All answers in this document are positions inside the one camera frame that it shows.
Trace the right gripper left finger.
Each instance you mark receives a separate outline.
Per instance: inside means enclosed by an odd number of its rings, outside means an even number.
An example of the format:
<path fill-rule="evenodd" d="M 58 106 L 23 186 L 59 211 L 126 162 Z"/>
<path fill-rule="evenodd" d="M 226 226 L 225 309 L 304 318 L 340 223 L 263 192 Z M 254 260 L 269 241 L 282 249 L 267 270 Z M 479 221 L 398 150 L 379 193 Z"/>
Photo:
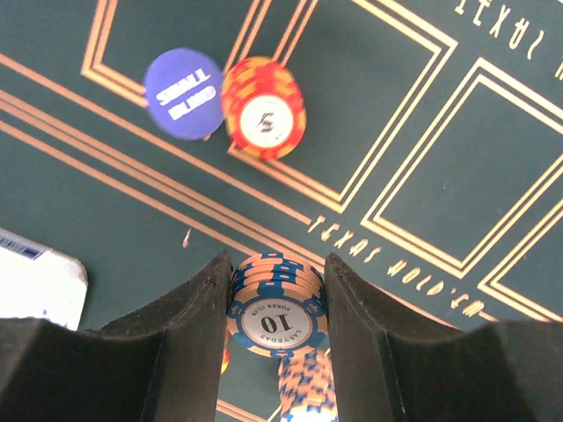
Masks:
<path fill-rule="evenodd" d="M 211 421 L 223 360 L 231 262 L 96 331 L 1 322 L 4 421 Z"/>

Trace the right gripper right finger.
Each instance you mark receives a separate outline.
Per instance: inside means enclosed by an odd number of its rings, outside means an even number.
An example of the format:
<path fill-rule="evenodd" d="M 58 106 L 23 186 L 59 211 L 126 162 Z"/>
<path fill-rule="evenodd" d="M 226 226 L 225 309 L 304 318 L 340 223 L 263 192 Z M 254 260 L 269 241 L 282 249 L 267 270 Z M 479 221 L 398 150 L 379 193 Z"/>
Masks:
<path fill-rule="evenodd" d="M 341 420 L 561 420 L 561 324 L 459 331 L 391 298 L 336 254 L 325 260 L 325 286 Z"/>

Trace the peach blue chips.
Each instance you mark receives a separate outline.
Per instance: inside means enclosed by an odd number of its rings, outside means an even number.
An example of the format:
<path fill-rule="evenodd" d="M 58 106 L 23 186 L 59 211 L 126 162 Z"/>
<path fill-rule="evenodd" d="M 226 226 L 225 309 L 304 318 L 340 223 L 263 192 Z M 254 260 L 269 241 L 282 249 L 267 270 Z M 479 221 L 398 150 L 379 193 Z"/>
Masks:
<path fill-rule="evenodd" d="M 328 332 L 321 273 L 291 253 L 249 257 L 232 274 L 227 327 L 240 345 L 262 356 L 295 358 L 314 351 Z"/>

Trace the purple small blind button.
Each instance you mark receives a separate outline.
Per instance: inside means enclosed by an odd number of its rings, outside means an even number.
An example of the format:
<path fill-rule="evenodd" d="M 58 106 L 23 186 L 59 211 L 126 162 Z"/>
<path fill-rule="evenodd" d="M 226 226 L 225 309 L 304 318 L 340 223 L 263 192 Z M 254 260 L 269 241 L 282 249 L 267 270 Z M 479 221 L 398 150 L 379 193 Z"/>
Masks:
<path fill-rule="evenodd" d="M 151 119 L 168 135 L 197 141 L 223 123 L 223 72 L 201 51 L 179 47 L 158 56 L 143 86 Z"/>

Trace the orange chips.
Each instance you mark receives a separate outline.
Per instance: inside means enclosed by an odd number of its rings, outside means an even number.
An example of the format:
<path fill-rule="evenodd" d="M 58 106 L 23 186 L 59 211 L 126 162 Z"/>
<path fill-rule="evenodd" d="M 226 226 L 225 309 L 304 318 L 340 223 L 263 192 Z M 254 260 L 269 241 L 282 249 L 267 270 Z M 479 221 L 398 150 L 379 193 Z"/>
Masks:
<path fill-rule="evenodd" d="M 284 157 L 303 138 L 303 94 L 292 74 L 269 57 L 238 62 L 223 80 L 221 104 L 233 146 L 250 156 Z"/>

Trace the orange red chip stack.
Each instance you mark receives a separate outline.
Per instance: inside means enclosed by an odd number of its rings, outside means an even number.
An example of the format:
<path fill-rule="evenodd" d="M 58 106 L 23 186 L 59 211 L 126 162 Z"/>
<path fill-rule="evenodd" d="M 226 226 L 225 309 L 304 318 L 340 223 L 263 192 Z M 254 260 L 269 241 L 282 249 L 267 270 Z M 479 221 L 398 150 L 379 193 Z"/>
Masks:
<path fill-rule="evenodd" d="M 221 374 L 223 374 L 226 371 L 230 363 L 230 352 L 228 348 L 229 341 L 230 341 L 230 332 L 226 330 L 224 344 L 223 344 L 223 360 L 221 365 Z"/>

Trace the peach blue chip stack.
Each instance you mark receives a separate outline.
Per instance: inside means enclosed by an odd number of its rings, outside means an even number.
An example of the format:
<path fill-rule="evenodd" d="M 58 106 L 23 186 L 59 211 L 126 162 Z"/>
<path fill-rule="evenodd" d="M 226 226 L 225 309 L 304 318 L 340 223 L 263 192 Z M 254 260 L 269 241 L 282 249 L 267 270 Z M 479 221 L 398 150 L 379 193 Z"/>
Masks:
<path fill-rule="evenodd" d="M 301 357 L 282 358 L 278 391 L 283 422 L 339 420 L 328 352 L 317 350 Z"/>

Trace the blue white card deck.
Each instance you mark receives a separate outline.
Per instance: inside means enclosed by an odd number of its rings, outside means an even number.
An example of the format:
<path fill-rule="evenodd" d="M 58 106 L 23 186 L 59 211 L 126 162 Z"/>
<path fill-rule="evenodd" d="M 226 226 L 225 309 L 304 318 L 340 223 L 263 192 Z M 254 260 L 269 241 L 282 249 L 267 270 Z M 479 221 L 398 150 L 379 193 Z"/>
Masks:
<path fill-rule="evenodd" d="M 75 331 L 87 288 L 78 259 L 1 230 L 2 318 L 43 318 Z"/>

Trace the green poker table mat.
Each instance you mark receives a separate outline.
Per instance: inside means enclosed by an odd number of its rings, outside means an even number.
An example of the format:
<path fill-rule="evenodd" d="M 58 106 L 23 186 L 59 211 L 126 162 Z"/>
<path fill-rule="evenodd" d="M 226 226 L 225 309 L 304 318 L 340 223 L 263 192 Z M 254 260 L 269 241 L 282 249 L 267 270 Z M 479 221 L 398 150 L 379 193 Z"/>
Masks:
<path fill-rule="evenodd" d="M 151 119 L 162 53 L 295 78 L 302 140 L 260 160 L 222 125 Z M 459 331 L 562 326 L 559 1 L 4 1 L 1 226 L 78 259 L 79 331 L 266 252 Z M 279 361 L 230 342 L 211 421 L 280 417 Z"/>

